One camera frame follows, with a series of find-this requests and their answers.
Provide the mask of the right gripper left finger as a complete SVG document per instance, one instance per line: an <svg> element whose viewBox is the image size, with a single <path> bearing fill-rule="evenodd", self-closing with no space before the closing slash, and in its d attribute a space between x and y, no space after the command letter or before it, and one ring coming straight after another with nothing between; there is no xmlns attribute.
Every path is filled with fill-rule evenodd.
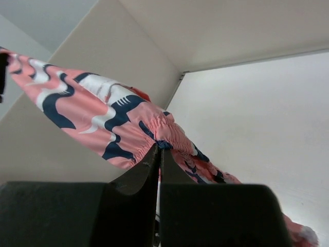
<svg viewBox="0 0 329 247"><path fill-rule="evenodd" d="M2 183L1 246L152 246L160 157L109 183Z"/></svg>

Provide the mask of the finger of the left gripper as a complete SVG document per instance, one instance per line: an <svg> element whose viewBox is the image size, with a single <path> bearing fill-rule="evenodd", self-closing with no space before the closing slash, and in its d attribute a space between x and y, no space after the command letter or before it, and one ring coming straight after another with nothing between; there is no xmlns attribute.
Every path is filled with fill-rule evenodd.
<svg viewBox="0 0 329 247"><path fill-rule="evenodd" d="M8 55L7 54L1 54L1 60L0 60L0 103L3 102L3 94L5 91L5 85L6 85L6 71L8 66Z"/></svg>

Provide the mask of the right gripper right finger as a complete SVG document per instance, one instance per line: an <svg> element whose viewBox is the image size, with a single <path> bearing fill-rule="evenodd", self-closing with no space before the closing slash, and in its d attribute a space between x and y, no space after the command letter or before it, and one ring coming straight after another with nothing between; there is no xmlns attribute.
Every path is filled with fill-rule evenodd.
<svg viewBox="0 0 329 247"><path fill-rule="evenodd" d="M259 184L198 184L161 154L162 246L292 246L279 202Z"/></svg>

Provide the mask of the pink shark print shorts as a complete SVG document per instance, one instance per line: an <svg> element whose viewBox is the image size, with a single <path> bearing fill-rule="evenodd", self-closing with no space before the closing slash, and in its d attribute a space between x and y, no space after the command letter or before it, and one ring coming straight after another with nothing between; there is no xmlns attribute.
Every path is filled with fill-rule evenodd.
<svg viewBox="0 0 329 247"><path fill-rule="evenodd" d="M61 68L1 49L6 74L59 129L112 165L132 169L153 145L169 150L178 166L198 184L242 184L217 169L186 137L173 116L143 92L97 74ZM161 157L158 172L154 241L160 240ZM309 227L282 213L292 246L317 246Z"/></svg>

